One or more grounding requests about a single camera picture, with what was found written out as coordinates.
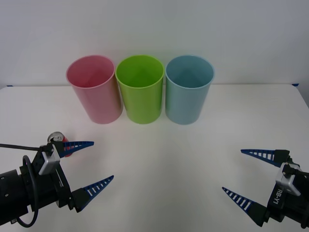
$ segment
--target black cable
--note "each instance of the black cable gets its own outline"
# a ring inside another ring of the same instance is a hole
[[[29,228],[31,226],[33,226],[33,224],[35,223],[35,221],[38,218],[38,214],[39,214],[39,195],[38,195],[38,189],[37,189],[37,183],[35,181],[35,177],[33,174],[33,169],[31,166],[31,162],[29,160],[28,156],[23,156],[23,165],[27,165],[28,170],[29,170],[29,174],[30,174],[30,178],[31,178],[31,182],[32,182],[32,188],[33,188],[33,196],[34,196],[34,215],[33,215],[33,219],[29,224],[24,223],[19,217],[16,219],[17,222],[19,223],[19,225]]]
[[[40,150],[39,147],[18,146],[18,145],[11,145],[11,144],[0,144],[0,147],[21,149],[21,150],[30,150],[30,151],[39,151]]]

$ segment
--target red can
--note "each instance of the red can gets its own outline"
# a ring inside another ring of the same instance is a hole
[[[47,141],[50,142],[50,141],[62,141],[62,142],[68,142],[68,139],[64,136],[63,133],[59,132],[59,131],[56,131],[56,132],[53,132],[51,133],[48,138],[47,138]]]

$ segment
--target pink cup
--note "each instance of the pink cup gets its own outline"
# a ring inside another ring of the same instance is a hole
[[[114,63],[98,55],[80,58],[67,70],[67,80],[93,122],[107,124],[122,113],[114,74]]]

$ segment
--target can lid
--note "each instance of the can lid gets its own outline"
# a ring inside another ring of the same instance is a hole
[[[63,133],[56,131],[56,132],[51,133],[48,136],[47,141],[48,142],[50,142],[50,141],[62,141],[63,139],[64,139]]]

